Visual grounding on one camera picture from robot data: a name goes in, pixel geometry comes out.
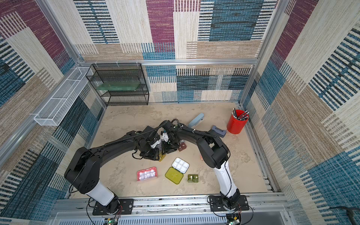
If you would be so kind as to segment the yellow two-compartment pillbox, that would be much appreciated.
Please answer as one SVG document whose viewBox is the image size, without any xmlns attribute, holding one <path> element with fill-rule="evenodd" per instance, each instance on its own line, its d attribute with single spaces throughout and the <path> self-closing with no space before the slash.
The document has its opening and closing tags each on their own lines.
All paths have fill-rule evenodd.
<svg viewBox="0 0 360 225">
<path fill-rule="evenodd" d="M 159 153 L 159 162 L 161 162 L 166 157 L 166 154 Z"/>
</svg>

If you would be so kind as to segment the maroon two-compartment pillbox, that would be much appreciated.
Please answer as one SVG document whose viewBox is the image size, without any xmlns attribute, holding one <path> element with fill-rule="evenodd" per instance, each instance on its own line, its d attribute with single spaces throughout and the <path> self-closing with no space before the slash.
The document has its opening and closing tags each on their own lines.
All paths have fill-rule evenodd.
<svg viewBox="0 0 360 225">
<path fill-rule="evenodd" d="M 179 145 L 179 148 L 178 148 L 178 151 L 183 151 L 187 148 L 186 144 L 184 142 L 180 142 L 180 145 Z"/>
</svg>

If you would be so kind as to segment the white pillbox with green lid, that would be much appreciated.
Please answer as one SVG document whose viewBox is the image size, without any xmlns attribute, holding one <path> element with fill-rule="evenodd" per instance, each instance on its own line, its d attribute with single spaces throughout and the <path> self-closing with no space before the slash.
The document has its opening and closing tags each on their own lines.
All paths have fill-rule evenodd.
<svg viewBox="0 0 360 225">
<path fill-rule="evenodd" d="M 184 177 L 184 174 L 189 169 L 189 166 L 188 162 L 177 157 L 172 163 L 172 166 L 165 173 L 165 177 L 174 184 L 178 185 Z"/>
</svg>

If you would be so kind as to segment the small green two-compartment pillbox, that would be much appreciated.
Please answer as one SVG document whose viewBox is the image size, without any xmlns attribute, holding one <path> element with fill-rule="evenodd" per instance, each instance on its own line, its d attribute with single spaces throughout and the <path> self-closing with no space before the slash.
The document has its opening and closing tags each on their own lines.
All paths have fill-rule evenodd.
<svg viewBox="0 0 360 225">
<path fill-rule="evenodd" d="M 187 181 L 189 183 L 198 183 L 199 182 L 199 176 L 198 174 L 189 174 L 187 176 Z"/>
</svg>

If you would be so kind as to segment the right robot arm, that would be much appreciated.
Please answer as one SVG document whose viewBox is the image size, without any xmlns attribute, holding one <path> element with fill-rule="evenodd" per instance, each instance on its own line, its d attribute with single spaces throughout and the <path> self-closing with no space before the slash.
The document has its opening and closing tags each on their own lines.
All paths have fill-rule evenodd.
<svg viewBox="0 0 360 225">
<path fill-rule="evenodd" d="M 214 170 L 220 186 L 220 205 L 225 210 L 248 211 L 250 209 L 245 196 L 240 194 L 231 176 L 230 150 L 216 132 L 198 131 L 187 127 L 177 119 L 163 121 L 161 128 L 167 133 L 170 144 L 178 145 L 181 140 L 185 140 L 198 147 L 205 164 Z"/>
</svg>

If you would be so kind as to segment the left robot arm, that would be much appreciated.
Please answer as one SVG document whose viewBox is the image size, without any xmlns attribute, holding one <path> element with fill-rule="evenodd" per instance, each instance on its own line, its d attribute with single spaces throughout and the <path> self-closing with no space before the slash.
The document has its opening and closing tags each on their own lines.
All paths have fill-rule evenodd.
<svg viewBox="0 0 360 225">
<path fill-rule="evenodd" d="M 177 146 L 179 143 L 170 127 L 171 122 L 164 121 L 156 128 L 147 126 L 144 131 L 130 131 L 100 147 L 81 147 L 71 159 L 64 177 L 78 192 L 95 200 L 101 213 L 115 215 L 121 210 L 121 203 L 118 196 L 101 183 L 101 167 L 129 151 L 139 151 L 140 159 L 158 161 L 160 153 L 166 152 L 165 144 Z"/>
</svg>

